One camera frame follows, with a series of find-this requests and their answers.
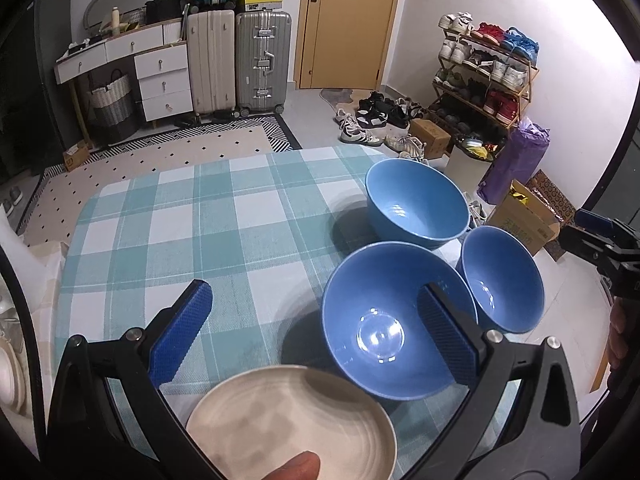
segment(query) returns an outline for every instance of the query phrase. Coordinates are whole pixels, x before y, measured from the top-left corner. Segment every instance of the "cardboard box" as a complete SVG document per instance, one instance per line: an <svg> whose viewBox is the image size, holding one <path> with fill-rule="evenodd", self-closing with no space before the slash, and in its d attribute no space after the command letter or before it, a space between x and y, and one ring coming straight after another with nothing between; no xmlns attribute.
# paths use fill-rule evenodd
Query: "cardboard box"
<svg viewBox="0 0 640 480"><path fill-rule="evenodd" d="M558 238L560 222L529 189L517 180L511 185L516 192L527 197L527 204L523 204L509 192L485 223L511 233L535 256L546 243Z"/></svg>
<svg viewBox="0 0 640 480"><path fill-rule="evenodd" d="M451 136L428 119L414 119L409 126L409 135L424 142L424 158L431 160L444 155Z"/></svg>
<svg viewBox="0 0 640 480"><path fill-rule="evenodd" d="M65 159L65 168L67 171L73 171L89 158L89 148L84 140L81 140L62 154Z"/></svg>

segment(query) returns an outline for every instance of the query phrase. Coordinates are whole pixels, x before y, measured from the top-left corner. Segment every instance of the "table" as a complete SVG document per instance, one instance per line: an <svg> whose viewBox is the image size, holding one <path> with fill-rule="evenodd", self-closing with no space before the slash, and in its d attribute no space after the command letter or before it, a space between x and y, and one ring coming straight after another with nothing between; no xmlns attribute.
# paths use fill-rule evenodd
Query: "table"
<svg viewBox="0 0 640 480"><path fill-rule="evenodd" d="M175 379L161 387L180 421L220 381L252 368L303 364L335 370L319 319L335 267L376 235L364 177L385 155L363 146L273 153L164 171L106 186L82 210L69 248L55 329L59 362L69 336L119 338L146 326L193 278L214 294ZM450 264L460 243L436 251ZM122 389L114 394L139 449L151 454ZM467 392L454 384L413 402L383 402L396 429L400 478L446 426ZM499 413L483 449L506 419Z"/></svg>

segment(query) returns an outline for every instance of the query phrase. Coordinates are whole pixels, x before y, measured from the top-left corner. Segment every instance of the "bottle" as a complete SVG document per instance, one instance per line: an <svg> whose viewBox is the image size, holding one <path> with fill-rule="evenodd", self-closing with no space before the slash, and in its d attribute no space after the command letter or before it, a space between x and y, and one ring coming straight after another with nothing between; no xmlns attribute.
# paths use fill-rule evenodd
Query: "bottle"
<svg viewBox="0 0 640 480"><path fill-rule="evenodd" d="M113 7L111 11L111 35L117 36L120 33L120 11L118 7Z"/></svg>

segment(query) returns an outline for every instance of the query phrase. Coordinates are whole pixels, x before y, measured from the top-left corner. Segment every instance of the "bowl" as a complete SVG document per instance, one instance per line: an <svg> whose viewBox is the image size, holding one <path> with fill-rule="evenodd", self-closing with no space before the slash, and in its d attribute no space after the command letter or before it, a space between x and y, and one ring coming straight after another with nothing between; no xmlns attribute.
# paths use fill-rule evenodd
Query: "bowl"
<svg viewBox="0 0 640 480"><path fill-rule="evenodd" d="M369 222L381 240L434 250L469 226L469 209L460 190L420 162L381 160L367 172L366 187Z"/></svg>
<svg viewBox="0 0 640 480"><path fill-rule="evenodd" d="M362 389L413 400L455 382L418 313L418 291L430 282L478 322L471 291L456 270L414 244L368 245L329 278L322 297L324 338L338 366Z"/></svg>
<svg viewBox="0 0 640 480"><path fill-rule="evenodd" d="M486 330L521 334L533 330L545 309L545 289L529 251L507 231L473 229L456 266L478 306Z"/></svg>

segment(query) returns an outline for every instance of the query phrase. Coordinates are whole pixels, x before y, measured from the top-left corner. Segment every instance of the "white plate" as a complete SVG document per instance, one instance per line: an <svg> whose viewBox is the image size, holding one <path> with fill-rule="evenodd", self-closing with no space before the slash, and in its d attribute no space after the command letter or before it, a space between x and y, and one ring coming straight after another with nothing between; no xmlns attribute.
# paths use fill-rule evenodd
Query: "white plate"
<svg viewBox="0 0 640 480"><path fill-rule="evenodd" d="M3 400L8 400L9 408L18 413L24 402L24 377L14 349L3 337L0 337L0 368L0 380L3 382L0 388L6 389L6 394L10 397Z"/></svg>
<svg viewBox="0 0 640 480"><path fill-rule="evenodd" d="M258 368L213 388L187 432L231 480L260 480L298 453L320 457L319 480L388 480L396 434L361 389L303 366Z"/></svg>

